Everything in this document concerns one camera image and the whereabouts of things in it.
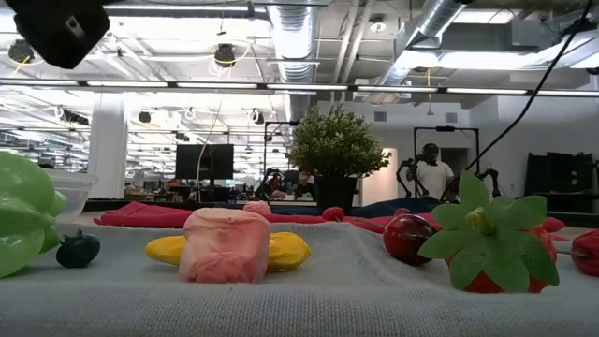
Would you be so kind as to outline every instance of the potted plant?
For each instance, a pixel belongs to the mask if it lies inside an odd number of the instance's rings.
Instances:
[[[321,112],[314,107],[295,131],[291,162],[314,176],[316,202],[325,210],[338,206],[349,214],[358,178],[389,164],[362,116],[332,106]]]

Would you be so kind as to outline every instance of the black pot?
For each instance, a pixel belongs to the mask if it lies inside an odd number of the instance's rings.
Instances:
[[[349,215],[354,202],[357,178],[314,177],[316,204],[322,211],[329,207],[341,207]]]

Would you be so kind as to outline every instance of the column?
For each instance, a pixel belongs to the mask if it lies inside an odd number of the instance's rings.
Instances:
[[[96,94],[88,173],[98,178],[90,198],[122,198],[127,155],[128,118],[124,94]]]

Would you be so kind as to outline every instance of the white shirt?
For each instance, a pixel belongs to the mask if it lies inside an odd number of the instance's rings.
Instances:
[[[422,161],[418,162],[417,172],[422,185],[429,190],[429,195],[435,198],[441,198],[448,181],[453,177],[453,171],[449,165],[438,160],[437,166],[431,166]]]

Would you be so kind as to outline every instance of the person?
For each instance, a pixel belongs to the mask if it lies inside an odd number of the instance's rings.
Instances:
[[[422,148],[422,155],[416,167],[416,174],[424,188],[429,191],[429,196],[441,198],[447,184],[453,180],[453,171],[448,164],[437,160],[439,147],[429,143]],[[408,169],[406,178],[409,182],[414,180],[414,172]]]
[[[316,200],[316,189],[314,188],[314,184],[310,183],[310,174],[306,171],[299,172],[299,180],[298,180],[298,188],[296,188],[296,196],[298,198],[302,197],[306,193],[310,193],[312,198]]]
[[[310,183],[310,174],[308,174],[308,172],[306,172],[306,171],[300,170],[298,184],[297,184],[296,190],[294,192],[294,195],[297,198],[301,198],[306,193],[310,193],[312,198],[314,200],[316,200],[316,189],[314,188],[314,185],[312,183]],[[272,193],[270,194],[270,197],[271,198],[284,198],[286,196],[286,194],[287,193],[285,191],[285,187],[279,186],[279,188],[277,190],[272,191]]]

